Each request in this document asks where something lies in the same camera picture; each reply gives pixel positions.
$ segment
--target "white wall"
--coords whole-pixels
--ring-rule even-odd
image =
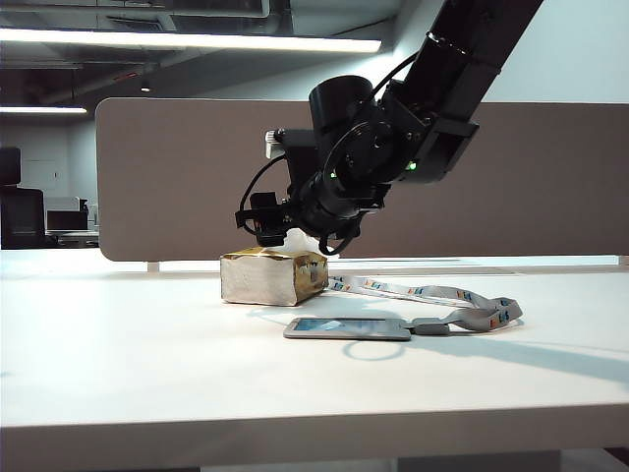
[[[319,82],[352,73],[365,74],[375,83],[420,47],[441,4],[405,3],[392,54],[329,63],[198,96],[306,99]],[[629,103],[627,44],[629,1],[544,0],[485,100]]]
[[[70,195],[87,199],[88,205],[97,204],[96,130],[93,121],[68,128],[68,153]]]
[[[243,82],[231,87],[210,90],[196,95],[196,98],[307,100],[311,90],[326,79],[345,74],[358,74],[377,83],[382,76],[395,67],[395,64],[396,61],[391,52],[351,61],[332,61],[256,81]]]
[[[66,127],[3,125],[0,146],[22,152],[20,187],[41,189],[45,197],[69,195]]]
[[[93,122],[72,126],[3,125],[1,146],[22,152],[20,187],[45,197],[80,197],[97,203],[96,139]]]

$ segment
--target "ceiling light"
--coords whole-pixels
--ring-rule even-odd
[[[55,113],[55,114],[83,114],[84,108],[76,106],[2,106],[0,113]]]
[[[95,46],[209,47],[328,52],[376,52],[381,44],[378,39],[7,28],[0,28],[0,41]]]

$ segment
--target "white tissue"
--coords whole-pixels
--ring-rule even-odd
[[[297,253],[300,251],[310,251],[319,255],[323,254],[318,249],[318,241],[316,238],[309,236],[300,228],[291,228],[286,232],[284,244],[282,246],[273,246],[264,248],[265,250]],[[328,259],[338,259],[339,256],[326,256]]]

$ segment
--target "desk partition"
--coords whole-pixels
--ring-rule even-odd
[[[482,103],[440,183],[396,183],[347,257],[629,254],[629,105]],[[213,260],[253,246],[234,211],[264,132],[298,101],[111,98],[96,113],[100,247],[114,261]],[[282,195],[281,165],[259,182]]]

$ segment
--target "desk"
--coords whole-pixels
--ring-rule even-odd
[[[89,230],[46,230],[47,236],[56,236],[60,246],[66,248],[98,247],[98,231]]]
[[[447,309],[337,292],[295,308],[229,305],[217,263],[149,273],[97,250],[0,258],[5,472],[629,443],[627,267],[404,263],[412,276],[381,278],[509,296],[524,317],[387,343],[282,330],[296,316]]]

